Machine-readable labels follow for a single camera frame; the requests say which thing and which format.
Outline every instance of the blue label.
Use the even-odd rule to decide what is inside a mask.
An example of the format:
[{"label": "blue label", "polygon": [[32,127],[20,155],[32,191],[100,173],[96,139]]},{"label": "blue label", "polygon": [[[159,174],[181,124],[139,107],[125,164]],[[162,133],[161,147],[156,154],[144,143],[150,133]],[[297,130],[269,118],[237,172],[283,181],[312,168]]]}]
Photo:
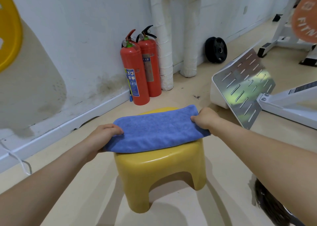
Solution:
[{"label": "blue label", "polygon": [[132,95],[135,97],[139,97],[140,95],[139,95],[137,81],[135,79],[134,69],[125,69],[125,73],[126,73],[126,78],[129,81],[129,86],[130,86]]}]

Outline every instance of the person's left hand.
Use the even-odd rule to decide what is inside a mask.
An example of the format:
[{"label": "person's left hand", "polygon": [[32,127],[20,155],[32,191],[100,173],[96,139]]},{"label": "person's left hand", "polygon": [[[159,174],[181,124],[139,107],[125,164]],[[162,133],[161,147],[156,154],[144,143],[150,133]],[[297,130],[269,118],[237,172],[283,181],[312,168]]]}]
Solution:
[{"label": "person's left hand", "polygon": [[79,143],[88,150],[87,162],[93,160],[99,152],[103,152],[101,149],[113,136],[123,133],[123,130],[114,124],[98,126],[88,137]]}]

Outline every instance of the beige floor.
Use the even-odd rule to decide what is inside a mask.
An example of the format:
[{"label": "beige floor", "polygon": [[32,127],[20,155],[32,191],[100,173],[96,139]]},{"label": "beige floor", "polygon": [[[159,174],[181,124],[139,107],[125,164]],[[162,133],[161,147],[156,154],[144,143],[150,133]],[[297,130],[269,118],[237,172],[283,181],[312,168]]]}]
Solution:
[{"label": "beige floor", "polygon": [[[268,21],[229,43],[227,61],[239,56],[264,35],[266,39],[263,42],[267,42],[275,27],[276,24]],[[263,59],[277,84],[274,93],[317,80],[317,68],[298,64],[304,57],[305,52],[274,48]],[[118,117],[136,115],[160,107],[181,108],[195,104],[200,109],[210,106],[222,117],[236,122],[231,111],[215,107],[209,100],[211,77],[222,66],[204,63],[198,67],[197,76],[190,79],[175,74],[174,89],[171,91],[163,92],[145,106],[125,102],[27,161],[36,171],[84,139],[97,125],[112,123]],[[317,152],[316,130],[267,112],[260,113],[251,129]],[[198,192],[182,181],[169,182],[155,188],[150,192],[150,200],[154,203],[144,214],[136,214],[129,209],[118,179],[113,154],[99,154],[79,172],[42,225],[272,225],[262,210],[252,205],[250,185],[253,186],[255,176],[249,169],[215,136],[204,138],[204,148],[207,185]],[[3,172],[0,174],[0,192],[24,177],[19,165]]]}]

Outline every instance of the person's right arm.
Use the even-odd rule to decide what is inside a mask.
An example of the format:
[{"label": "person's right arm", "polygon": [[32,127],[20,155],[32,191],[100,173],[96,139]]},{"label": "person's right arm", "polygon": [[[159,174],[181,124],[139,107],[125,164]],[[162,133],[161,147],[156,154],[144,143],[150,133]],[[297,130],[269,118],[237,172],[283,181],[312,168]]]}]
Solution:
[{"label": "person's right arm", "polygon": [[317,225],[316,153],[244,129],[220,118],[210,108],[203,108],[191,119],[223,140],[306,226]]}]

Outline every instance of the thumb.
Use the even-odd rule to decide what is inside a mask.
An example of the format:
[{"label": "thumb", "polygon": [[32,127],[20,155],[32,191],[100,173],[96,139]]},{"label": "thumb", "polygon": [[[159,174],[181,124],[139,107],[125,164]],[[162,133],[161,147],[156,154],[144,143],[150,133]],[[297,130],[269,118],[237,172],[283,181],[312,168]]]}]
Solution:
[{"label": "thumb", "polygon": [[123,130],[119,127],[107,128],[107,131],[110,132],[111,136],[123,134]]}]

